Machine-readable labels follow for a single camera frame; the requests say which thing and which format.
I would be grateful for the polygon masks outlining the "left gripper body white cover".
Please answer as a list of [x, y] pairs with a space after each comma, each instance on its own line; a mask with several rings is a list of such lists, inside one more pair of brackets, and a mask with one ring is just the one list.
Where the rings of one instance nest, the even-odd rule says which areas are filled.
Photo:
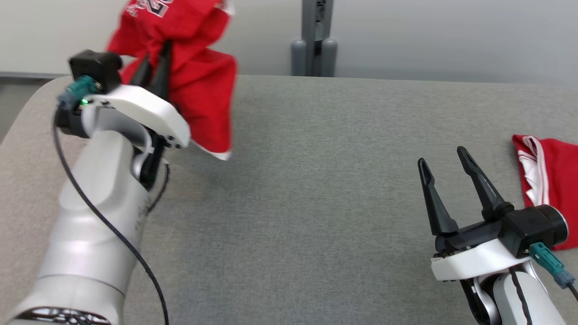
[[107, 94], [85, 97], [81, 125], [89, 137], [116, 131], [134, 146], [151, 149], [153, 134], [172, 146], [187, 148], [191, 142], [188, 123], [176, 108], [138, 86], [121, 85]]

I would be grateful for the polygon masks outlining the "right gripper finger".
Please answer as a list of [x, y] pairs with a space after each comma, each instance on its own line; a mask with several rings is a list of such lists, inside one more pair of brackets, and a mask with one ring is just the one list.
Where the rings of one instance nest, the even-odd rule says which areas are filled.
[[459, 146], [457, 155], [465, 173], [471, 177], [474, 184], [482, 205], [481, 215], [484, 220], [501, 220], [506, 214], [514, 211], [514, 206], [510, 202], [504, 201], [465, 147]]
[[428, 220], [433, 236], [448, 236], [458, 231], [458, 224], [450, 217], [439, 193], [435, 188], [435, 178], [429, 169], [426, 160], [418, 160], [418, 171], [428, 214]]

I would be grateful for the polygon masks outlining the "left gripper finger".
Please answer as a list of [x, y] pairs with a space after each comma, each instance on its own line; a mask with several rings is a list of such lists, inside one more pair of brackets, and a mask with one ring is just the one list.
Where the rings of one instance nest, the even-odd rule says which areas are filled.
[[172, 62], [172, 42], [166, 41], [158, 56], [157, 66], [150, 82], [150, 92], [169, 101]]
[[150, 55], [147, 53], [141, 60], [140, 64], [134, 71], [129, 85], [147, 88], [151, 82], [153, 67], [150, 62]]

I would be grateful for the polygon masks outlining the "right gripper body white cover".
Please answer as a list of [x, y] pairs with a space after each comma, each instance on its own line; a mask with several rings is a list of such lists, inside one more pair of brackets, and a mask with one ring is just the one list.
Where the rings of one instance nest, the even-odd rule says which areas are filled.
[[436, 255], [431, 269], [438, 281], [471, 279], [523, 264], [531, 258], [516, 256], [499, 240], [502, 222], [479, 222], [442, 234], [432, 231]]

